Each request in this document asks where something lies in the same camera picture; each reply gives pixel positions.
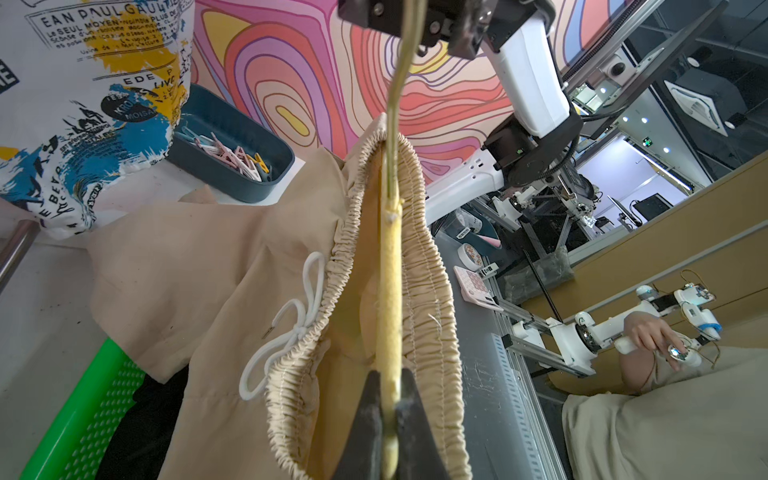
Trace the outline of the black shorts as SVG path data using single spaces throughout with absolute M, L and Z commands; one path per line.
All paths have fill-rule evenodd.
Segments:
M 146 375 L 100 462 L 98 479 L 159 477 L 181 409 L 189 368 L 167 382 Z

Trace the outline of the beige shorts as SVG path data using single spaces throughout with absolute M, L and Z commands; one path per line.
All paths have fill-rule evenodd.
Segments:
M 377 365 L 386 120 L 310 154 L 271 206 L 207 190 L 101 228 L 92 315 L 149 376 L 188 373 L 163 479 L 327 479 Z

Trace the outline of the yellow hanger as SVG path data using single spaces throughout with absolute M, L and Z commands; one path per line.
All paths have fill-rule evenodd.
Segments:
M 398 125 L 402 92 L 413 56 L 423 37 L 428 3 L 405 1 L 401 43 L 386 106 L 385 154 L 380 175 L 380 271 L 376 360 L 380 373 L 382 479 L 396 476 L 399 461 L 396 405 L 401 400 L 402 371 L 402 201 L 399 192 Z

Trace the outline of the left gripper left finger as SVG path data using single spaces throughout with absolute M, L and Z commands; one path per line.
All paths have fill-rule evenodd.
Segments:
M 380 374 L 377 371 L 370 371 L 332 479 L 380 479 L 382 438 Z

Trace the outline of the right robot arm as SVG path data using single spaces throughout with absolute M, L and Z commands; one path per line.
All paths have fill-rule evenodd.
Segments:
M 420 170 L 408 173 L 401 167 L 419 161 L 399 132 L 399 114 L 415 57 L 438 43 L 459 59 L 485 54 L 514 110 L 460 170 L 419 194 L 428 223 L 485 193 L 525 188 L 551 176 L 572 156 L 584 120 L 563 90 L 549 47 L 555 20 L 551 2 L 341 1 L 338 15 L 399 40 L 383 137 L 374 143 L 382 156 L 379 204 L 387 223 L 404 214 L 406 181 L 424 183 Z

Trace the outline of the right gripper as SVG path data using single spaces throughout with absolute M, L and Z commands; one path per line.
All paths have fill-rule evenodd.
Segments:
M 404 6 L 403 1 L 340 0 L 338 15 L 359 27 L 400 37 L 406 31 Z M 419 45 L 445 41 L 451 56 L 473 59 L 483 45 L 500 52 L 530 19 L 539 17 L 538 1 L 429 0 Z

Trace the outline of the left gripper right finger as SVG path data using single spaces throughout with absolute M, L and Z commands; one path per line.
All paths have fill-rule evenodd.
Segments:
M 398 436 L 397 479 L 449 479 L 433 438 L 415 377 L 409 369 L 402 370 L 400 385 L 401 398 L 395 407 Z

